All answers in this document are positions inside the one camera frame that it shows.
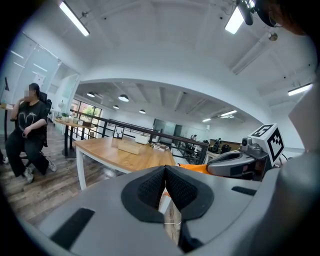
black pants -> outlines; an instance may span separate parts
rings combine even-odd
[[[44,175],[48,168],[48,160],[40,152],[43,148],[43,139],[37,136],[23,138],[17,131],[13,131],[5,143],[6,155],[16,177],[26,169],[20,158],[20,153],[25,152],[28,160]]]

black t-shirt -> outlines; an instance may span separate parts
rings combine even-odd
[[[30,106],[29,102],[23,102],[19,106],[19,111],[17,115],[17,126],[15,130],[21,135],[25,128],[36,123],[40,119],[47,120],[47,108],[46,104],[42,101],[38,101],[36,104]],[[29,134],[30,136],[41,136],[44,135],[44,127],[32,130]]]

woman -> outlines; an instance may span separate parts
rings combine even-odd
[[[57,167],[49,157],[40,151],[44,145],[44,126],[47,125],[48,111],[46,105],[39,100],[40,88],[36,83],[29,85],[21,98],[14,105],[11,119],[16,120],[15,130],[5,143],[5,150],[9,163],[16,177],[23,175],[28,183],[34,179],[32,169],[25,167],[20,153],[25,151],[28,160],[44,175],[49,167],[53,172]]]

gray plastic surface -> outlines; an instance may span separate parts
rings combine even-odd
[[[95,214],[70,251],[80,256],[108,255],[181,255],[182,251],[167,235],[164,225],[141,222],[123,206],[121,192],[125,185],[155,170],[137,171],[101,181],[82,191],[57,208],[40,225],[39,230],[51,236],[79,208]]]
[[[207,184],[214,193],[214,201],[204,216],[186,222],[190,235],[205,244],[191,252],[199,252],[198,255],[202,255],[203,250],[208,255],[229,255],[233,251],[237,241],[265,214],[279,173],[275,169],[269,171],[261,183],[172,167]],[[71,247],[70,252],[74,254],[183,255],[181,249],[166,234],[163,224],[137,220],[124,208],[121,201],[121,192],[128,182],[156,168],[104,180],[87,188],[53,211],[40,224],[39,230],[46,236],[51,236],[77,209],[83,207],[95,211],[95,214]],[[258,190],[255,196],[250,196],[232,191],[235,186]]]
[[[235,159],[220,161],[220,159],[225,158],[228,155],[235,155],[235,154],[237,155],[240,154],[240,157]],[[208,164],[207,171],[212,175],[231,177],[232,167],[248,165],[250,163],[253,163],[254,161],[255,159],[252,156],[249,156],[240,151],[226,152],[209,161],[207,163]]]

glass wall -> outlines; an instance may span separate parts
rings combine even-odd
[[[50,81],[57,72],[61,61],[39,44],[19,33],[1,68],[1,92],[7,80],[1,101],[14,104],[23,98],[24,90],[31,83],[37,83],[40,90],[47,93]]]

